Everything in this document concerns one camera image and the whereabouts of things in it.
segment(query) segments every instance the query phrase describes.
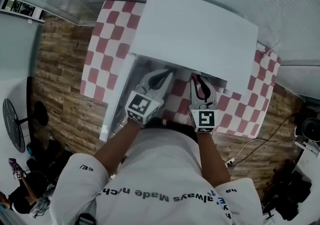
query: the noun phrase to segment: power plug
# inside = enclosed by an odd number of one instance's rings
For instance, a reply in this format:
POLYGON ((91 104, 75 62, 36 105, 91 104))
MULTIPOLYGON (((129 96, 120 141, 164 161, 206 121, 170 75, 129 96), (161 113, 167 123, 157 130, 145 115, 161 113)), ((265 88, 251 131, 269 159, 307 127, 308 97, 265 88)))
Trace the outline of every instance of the power plug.
POLYGON ((232 167, 233 163, 235 161, 235 158, 230 158, 227 162, 225 162, 226 167, 232 167))

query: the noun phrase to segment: black round base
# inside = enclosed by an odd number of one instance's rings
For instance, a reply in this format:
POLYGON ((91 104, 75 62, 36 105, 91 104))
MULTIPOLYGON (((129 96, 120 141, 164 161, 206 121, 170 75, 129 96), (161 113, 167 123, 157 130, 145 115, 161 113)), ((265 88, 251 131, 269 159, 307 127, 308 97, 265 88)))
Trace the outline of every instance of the black round base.
POLYGON ((33 117, 39 122, 40 125, 45 127, 48 124, 48 112, 45 105, 41 101, 34 104, 33 117))

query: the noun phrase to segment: white t-shirt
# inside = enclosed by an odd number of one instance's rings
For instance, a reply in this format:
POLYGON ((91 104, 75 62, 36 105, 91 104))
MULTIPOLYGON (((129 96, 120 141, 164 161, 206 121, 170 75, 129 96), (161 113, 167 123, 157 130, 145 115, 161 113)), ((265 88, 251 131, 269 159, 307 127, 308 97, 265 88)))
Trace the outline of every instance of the white t-shirt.
POLYGON ((213 188, 201 175, 197 143, 166 129, 142 130, 111 181, 93 156, 73 155, 53 194, 53 224, 75 224, 94 201, 98 225, 263 224, 251 179, 213 188))

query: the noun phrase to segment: forearm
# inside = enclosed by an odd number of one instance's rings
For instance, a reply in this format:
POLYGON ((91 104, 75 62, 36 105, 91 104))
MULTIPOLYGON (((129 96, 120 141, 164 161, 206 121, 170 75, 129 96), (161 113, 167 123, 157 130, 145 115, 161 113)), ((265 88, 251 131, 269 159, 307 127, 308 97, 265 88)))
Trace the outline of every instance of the forearm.
POLYGON ((202 177, 213 187, 230 182, 230 175, 209 133, 197 133, 202 177))
POLYGON ((105 167, 109 175, 116 171, 140 130, 139 123, 129 120, 114 137, 108 139, 106 144, 96 152, 94 157, 105 167))
POLYGON ((26 179, 25 177, 22 177, 22 181, 23 181, 23 183, 24 183, 24 185, 25 185, 25 187, 26 187, 26 190, 27 190, 28 193, 29 193, 29 198, 28 198, 28 200, 31 201, 31 202, 37 201, 38 198, 37 198, 36 194, 34 193, 34 191, 32 190, 32 188, 30 187, 27 179, 26 179))

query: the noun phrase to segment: red and white tablecloth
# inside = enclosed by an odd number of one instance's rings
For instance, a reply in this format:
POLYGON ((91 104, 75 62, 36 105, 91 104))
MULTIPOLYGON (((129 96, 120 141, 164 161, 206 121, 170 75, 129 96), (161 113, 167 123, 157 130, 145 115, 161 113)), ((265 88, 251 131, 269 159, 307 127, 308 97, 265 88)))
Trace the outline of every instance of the red and white tablecloth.
MULTIPOLYGON (((121 73, 122 64, 133 41, 144 3, 106 1, 93 30, 83 68, 80 93, 108 103, 121 73)), ((216 87, 217 132, 255 138, 266 115, 271 99, 280 58, 257 44, 251 77, 246 93, 240 95, 216 87)), ((191 124, 191 71, 182 69, 174 77, 167 101, 159 116, 182 124, 191 124)), ((108 126, 102 126, 101 140, 108 126)))

